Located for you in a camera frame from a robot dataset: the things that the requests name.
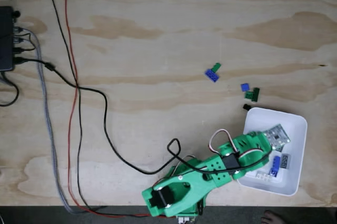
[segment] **braided gray cable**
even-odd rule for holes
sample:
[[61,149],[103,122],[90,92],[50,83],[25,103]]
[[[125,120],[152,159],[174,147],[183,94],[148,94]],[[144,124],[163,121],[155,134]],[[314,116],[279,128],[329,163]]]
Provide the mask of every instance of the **braided gray cable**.
[[[41,46],[40,46],[40,43],[37,39],[37,36],[32,31],[30,31],[29,29],[23,28],[23,30],[31,33],[31,35],[35,38],[36,45],[34,43],[32,43],[31,41],[29,41],[28,39],[24,39],[24,40],[32,43],[32,45],[36,48],[36,50],[35,50],[36,58],[38,60],[42,60]],[[51,118],[50,118],[50,115],[49,115],[47,87],[46,87],[46,82],[45,82],[45,79],[44,79],[43,65],[41,63],[37,63],[37,72],[38,72],[38,76],[39,76],[41,87],[42,87],[43,106],[44,106],[44,114],[45,114],[45,120],[46,120],[46,124],[47,124],[47,130],[48,130],[49,138],[51,140],[52,163],[53,163],[53,172],[54,172],[54,178],[55,178],[55,183],[56,183],[56,189],[57,189],[58,195],[59,195],[59,197],[60,197],[60,199],[63,203],[63,206],[67,210],[67,212],[69,212],[71,214],[84,213],[83,211],[73,210],[69,206],[68,201],[64,196],[64,192],[63,192],[63,189],[62,189],[61,183],[60,183],[60,176],[58,174],[58,164],[57,164],[57,155],[56,155],[56,148],[55,148],[55,142],[54,142],[54,134],[53,134]]]

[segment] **white component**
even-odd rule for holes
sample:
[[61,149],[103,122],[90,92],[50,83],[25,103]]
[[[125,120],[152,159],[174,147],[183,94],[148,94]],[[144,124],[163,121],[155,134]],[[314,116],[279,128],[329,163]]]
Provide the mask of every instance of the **white component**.
[[267,173],[258,171],[256,174],[256,178],[262,179],[265,182],[271,182],[273,177]]
[[[277,124],[281,124],[291,141],[283,146],[282,153],[291,156],[288,169],[280,169],[277,177],[271,181],[256,177],[257,170],[247,172],[238,182],[240,185],[258,190],[269,191],[274,194],[292,196],[298,188],[302,170],[306,131],[308,124],[302,116],[287,114],[263,108],[252,108],[247,113],[243,133],[252,131],[264,132]],[[269,162],[259,168],[260,172],[268,174],[275,156],[280,152],[274,150],[269,156]]]
[[190,221],[189,217],[178,217],[179,224],[185,224],[187,221]]

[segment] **foot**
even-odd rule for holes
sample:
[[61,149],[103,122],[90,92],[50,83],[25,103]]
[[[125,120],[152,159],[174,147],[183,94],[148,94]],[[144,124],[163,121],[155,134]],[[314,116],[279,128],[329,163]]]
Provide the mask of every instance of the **foot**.
[[276,214],[270,211],[266,211],[264,212],[264,216],[261,218],[261,224],[286,224],[286,223]]

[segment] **green block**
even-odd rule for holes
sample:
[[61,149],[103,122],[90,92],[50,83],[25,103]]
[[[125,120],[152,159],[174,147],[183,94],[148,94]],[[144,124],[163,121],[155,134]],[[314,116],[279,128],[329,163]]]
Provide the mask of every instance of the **green block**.
[[253,89],[253,97],[252,97],[252,102],[257,102],[257,99],[259,98],[259,92],[260,92],[260,89],[255,87]]
[[252,99],[253,98],[253,92],[252,91],[246,91],[244,93],[244,98],[245,99]]
[[216,73],[216,71],[219,70],[220,66],[221,66],[220,63],[216,63],[216,64],[213,66],[213,68],[211,69],[212,72]]

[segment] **dark floor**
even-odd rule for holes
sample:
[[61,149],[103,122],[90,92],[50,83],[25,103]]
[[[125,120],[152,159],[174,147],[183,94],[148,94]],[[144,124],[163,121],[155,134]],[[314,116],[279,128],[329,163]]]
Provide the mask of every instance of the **dark floor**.
[[[196,223],[211,224],[258,224],[265,210],[280,214],[289,224],[335,224],[332,218],[336,208],[288,208],[288,207],[206,207],[204,215]],[[105,212],[146,213],[146,207],[107,207]],[[0,207],[5,224],[176,224],[177,220],[146,217],[110,219],[92,214],[74,216],[63,207]]]

